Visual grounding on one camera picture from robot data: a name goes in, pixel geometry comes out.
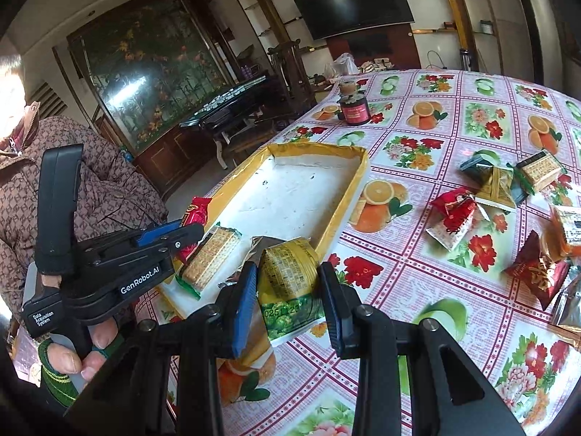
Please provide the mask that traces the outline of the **person's left hand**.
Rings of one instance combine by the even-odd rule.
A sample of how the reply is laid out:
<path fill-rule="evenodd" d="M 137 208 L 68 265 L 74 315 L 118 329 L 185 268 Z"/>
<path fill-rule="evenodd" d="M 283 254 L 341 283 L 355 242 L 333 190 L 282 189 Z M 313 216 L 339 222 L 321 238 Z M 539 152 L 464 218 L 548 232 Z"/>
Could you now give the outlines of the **person's left hand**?
<path fill-rule="evenodd" d="M 60 340 L 45 340 L 38 349 L 38 355 L 45 367 L 56 374 L 80 376 L 90 382 L 101 370 L 106 360 L 103 352 L 118 336 L 118 325 L 114 318 L 89 326 L 89 346 L 75 347 L 72 340 L 61 336 Z"/>

